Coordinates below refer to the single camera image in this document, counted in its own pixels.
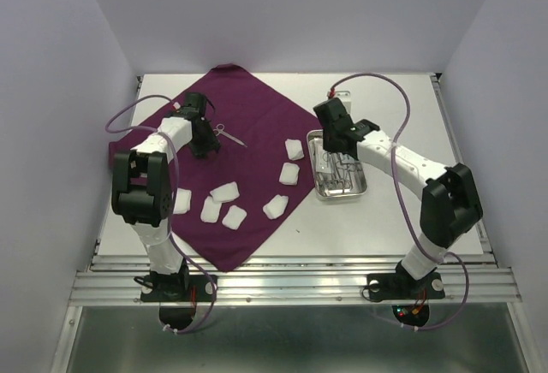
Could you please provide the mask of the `surgical scissors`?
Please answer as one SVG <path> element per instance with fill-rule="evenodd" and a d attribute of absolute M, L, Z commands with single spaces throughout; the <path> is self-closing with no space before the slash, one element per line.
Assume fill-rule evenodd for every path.
<path fill-rule="evenodd" d="M 242 140 L 238 139 L 236 136 L 234 136 L 230 133 L 227 133 L 226 130 L 225 130 L 225 126 L 222 123 L 217 124 L 215 126 L 215 128 L 213 129 L 213 132 L 215 133 L 216 136 L 222 135 L 222 136 L 234 141 L 235 143 L 237 143 L 240 146 L 247 147 L 247 145 Z"/>

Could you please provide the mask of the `suture packet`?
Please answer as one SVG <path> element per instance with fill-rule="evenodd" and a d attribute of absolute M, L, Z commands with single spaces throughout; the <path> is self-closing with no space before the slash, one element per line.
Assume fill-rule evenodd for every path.
<path fill-rule="evenodd" d="M 330 174 L 331 166 L 329 162 L 329 155 L 325 152 L 323 145 L 318 141 L 314 145 L 314 168 L 319 174 Z"/>

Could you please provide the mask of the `hemostat forceps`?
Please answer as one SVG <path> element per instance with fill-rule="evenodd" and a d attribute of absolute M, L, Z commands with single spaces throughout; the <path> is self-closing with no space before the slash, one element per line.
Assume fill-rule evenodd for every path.
<path fill-rule="evenodd" d="M 344 183 L 340 179 L 334 178 L 331 174 L 317 174 L 319 194 L 322 197 L 331 197 L 341 194 L 344 190 Z"/>
<path fill-rule="evenodd" d="M 346 191 L 352 188 L 352 174 L 355 171 L 355 160 L 344 154 L 331 154 L 331 171 L 334 178 L 344 183 Z"/>

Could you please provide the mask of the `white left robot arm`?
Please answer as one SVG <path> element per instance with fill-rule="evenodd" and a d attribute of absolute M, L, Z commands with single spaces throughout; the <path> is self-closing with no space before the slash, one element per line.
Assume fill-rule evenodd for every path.
<path fill-rule="evenodd" d="M 187 146 L 197 159 L 220 150 L 208 108 L 214 105 L 203 93 L 190 92 L 182 101 L 167 98 L 170 110 L 158 127 L 146 125 L 114 129 L 107 133 L 141 132 L 137 145 L 116 151 L 112 158 L 111 209 L 138 234 L 151 265 L 151 274 L 162 276 L 161 289 L 171 299 L 182 299 L 190 278 L 182 273 L 185 257 L 172 234 L 172 215 L 179 183 L 178 151 Z"/>

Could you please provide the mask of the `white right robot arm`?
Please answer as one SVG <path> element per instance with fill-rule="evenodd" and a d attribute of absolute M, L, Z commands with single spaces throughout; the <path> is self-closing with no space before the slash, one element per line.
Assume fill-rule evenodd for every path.
<path fill-rule="evenodd" d="M 406 187 L 421 202 L 420 236 L 394 275 L 394 286 L 413 296 L 425 286 L 445 253 L 483 218 L 483 208 L 471 169 L 429 160 L 397 144 L 378 125 L 355 122 L 342 101 L 331 98 L 313 108 L 323 130 L 324 149 L 373 166 Z"/>

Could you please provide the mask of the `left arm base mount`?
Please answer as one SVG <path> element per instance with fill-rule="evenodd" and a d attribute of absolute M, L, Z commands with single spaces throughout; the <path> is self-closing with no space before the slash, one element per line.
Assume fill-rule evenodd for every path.
<path fill-rule="evenodd" d="M 177 273 L 150 271 L 134 277 L 140 286 L 140 302 L 158 304 L 163 331 L 173 335 L 196 331 L 210 316 L 217 299 L 217 276 L 207 272 L 191 275 L 186 261 Z"/>

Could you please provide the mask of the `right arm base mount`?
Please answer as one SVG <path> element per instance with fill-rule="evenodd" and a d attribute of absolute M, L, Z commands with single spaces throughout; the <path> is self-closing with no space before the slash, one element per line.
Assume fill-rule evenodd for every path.
<path fill-rule="evenodd" d="M 391 273 L 368 274 L 360 295 L 372 303 L 394 301 L 391 309 L 395 322 L 404 328 L 421 329 L 430 317 L 428 301 L 444 299 L 445 291 L 438 272 L 415 280 L 399 263 Z"/>

